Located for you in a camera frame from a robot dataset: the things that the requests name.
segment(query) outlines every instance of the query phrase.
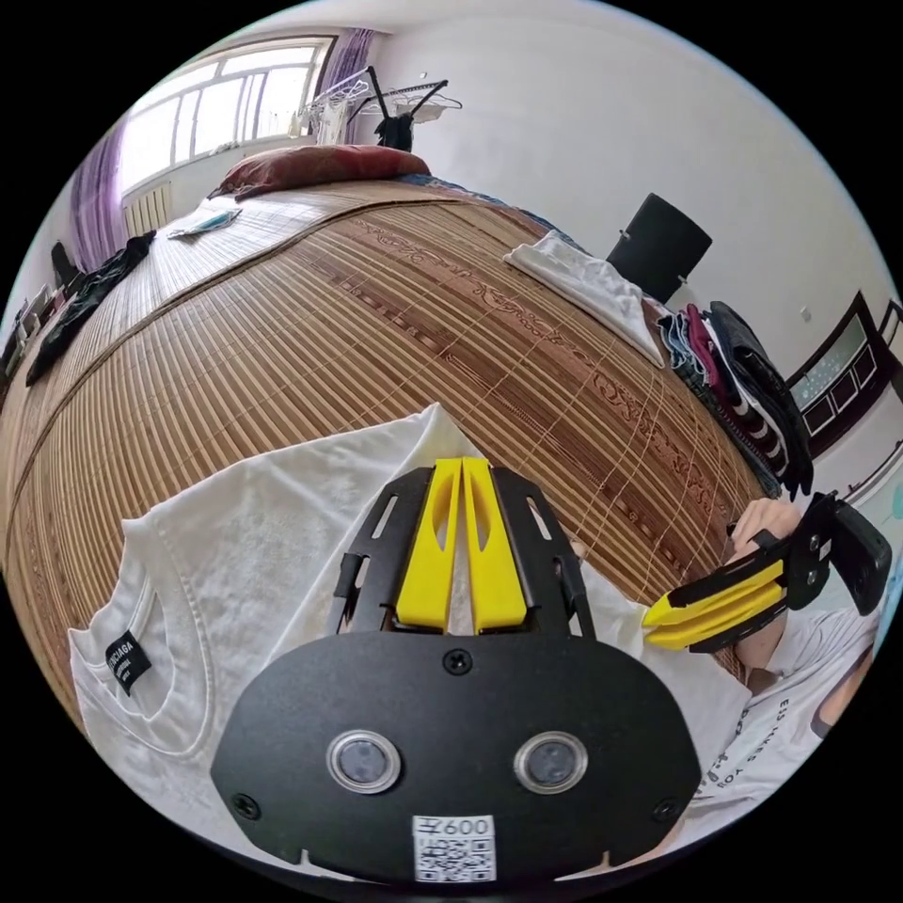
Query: screw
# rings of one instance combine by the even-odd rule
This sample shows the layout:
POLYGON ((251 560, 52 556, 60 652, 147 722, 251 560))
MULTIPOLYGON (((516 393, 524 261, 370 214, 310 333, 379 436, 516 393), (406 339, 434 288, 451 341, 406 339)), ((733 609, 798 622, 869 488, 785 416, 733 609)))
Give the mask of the screw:
POLYGON ((261 817, 261 807, 245 793, 236 793, 232 797, 232 808, 248 821, 257 821, 261 817))
POLYGON ((677 800, 662 800, 658 806, 652 810, 652 820, 657 821, 659 824, 674 821, 677 818, 679 810, 680 806, 677 800))
POLYGON ((473 667, 473 657, 466 649, 452 649, 442 657, 442 667, 457 677, 473 667))

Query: pillow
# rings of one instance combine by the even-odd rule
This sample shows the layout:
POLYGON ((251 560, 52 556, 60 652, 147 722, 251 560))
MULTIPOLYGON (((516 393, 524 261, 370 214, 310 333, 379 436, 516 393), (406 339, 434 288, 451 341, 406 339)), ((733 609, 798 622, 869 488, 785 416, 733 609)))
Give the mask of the pillow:
POLYGON ((226 174, 208 198, 235 195, 236 200, 268 191, 290 191, 326 182, 428 176, 429 167, 413 153, 376 145, 357 147, 277 148, 246 157, 226 174))

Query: bamboo mat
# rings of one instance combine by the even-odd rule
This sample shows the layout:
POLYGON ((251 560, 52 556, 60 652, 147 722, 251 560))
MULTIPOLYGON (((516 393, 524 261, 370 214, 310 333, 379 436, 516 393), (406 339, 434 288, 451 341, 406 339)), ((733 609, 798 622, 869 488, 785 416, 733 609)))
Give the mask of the bamboo mat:
POLYGON ((123 518, 251 454, 435 401, 544 487, 627 596, 651 604, 721 563, 755 478, 674 373, 501 260, 541 234, 467 199, 356 209, 101 354, 8 526, 10 597, 76 722, 66 630, 109 598, 123 518))
POLYGON ((46 429, 91 364, 115 342, 184 293, 296 241, 306 230, 318 228, 331 217, 383 203, 417 203, 447 196, 446 191, 403 182, 344 182, 249 198, 242 202, 241 213, 227 229, 197 239, 166 236, 188 220, 234 208, 234 200, 204 200, 196 211, 159 230, 148 257, 104 299, 61 364, 35 386, 26 388, 25 375, 40 347, 36 342, 17 371, 4 402, 4 411, 15 413, 0 418, 0 555, 7 544, 5 513, 16 504, 24 475, 46 429))

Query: yellow bracket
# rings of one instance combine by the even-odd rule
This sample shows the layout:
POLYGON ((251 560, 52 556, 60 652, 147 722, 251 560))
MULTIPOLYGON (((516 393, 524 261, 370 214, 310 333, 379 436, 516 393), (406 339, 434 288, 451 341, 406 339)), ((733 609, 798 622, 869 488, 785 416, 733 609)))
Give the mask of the yellow bracket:
POLYGON ((441 458, 430 482, 395 613, 405 625, 445 630, 452 604, 461 458, 441 458), (447 524, 445 542, 439 536, 447 524))
POLYGON ((520 626, 527 617, 527 603, 489 462, 464 458, 463 464, 474 633, 520 626))
POLYGON ((680 650, 749 621, 784 596, 775 581, 784 573, 784 562, 775 562, 736 586, 673 608, 665 594, 645 613, 642 625, 651 628, 646 641, 663 649, 680 650))

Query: window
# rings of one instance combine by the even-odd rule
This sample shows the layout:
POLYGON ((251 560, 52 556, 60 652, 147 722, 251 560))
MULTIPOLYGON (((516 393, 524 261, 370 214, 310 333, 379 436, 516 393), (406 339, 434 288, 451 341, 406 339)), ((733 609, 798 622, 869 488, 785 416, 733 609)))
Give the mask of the window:
POLYGON ((152 88, 129 114, 119 158, 121 192, 223 145, 288 135, 316 94, 333 40, 227 51, 152 88))
POLYGON ((813 457, 861 420, 887 388, 893 359, 862 294, 828 340, 788 380, 809 431, 813 457))

